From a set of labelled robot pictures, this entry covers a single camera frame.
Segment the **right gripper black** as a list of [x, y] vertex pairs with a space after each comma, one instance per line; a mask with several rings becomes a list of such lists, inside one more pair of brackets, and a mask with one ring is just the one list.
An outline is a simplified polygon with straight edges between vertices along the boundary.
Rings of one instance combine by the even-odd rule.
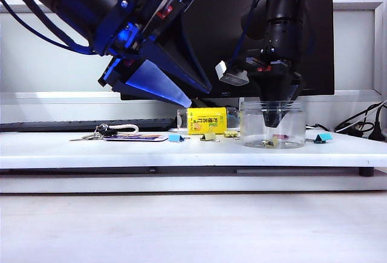
[[[255, 49], [244, 53], [247, 77], [263, 79], [260, 98], [266, 127], [276, 128], [288, 112], [287, 107], [303, 90], [303, 77], [297, 72], [299, 59], [297, 54], [277, 49]], [[282, 78], [279, 90], [275, 79], [269, 78]]]

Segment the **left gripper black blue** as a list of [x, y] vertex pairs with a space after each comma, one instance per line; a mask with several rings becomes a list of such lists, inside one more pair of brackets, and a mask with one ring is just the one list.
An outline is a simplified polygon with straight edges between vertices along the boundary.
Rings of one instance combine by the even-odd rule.
[[96, 53], [112, 56], [99, 79], [102, 86], [120, 93], [152, 94], [185, 108], [192, 102], [173, 81], [206, 94], [211, 91], [184, 32], [182, 0], [105, 1], [111, 9], [93, 42]]

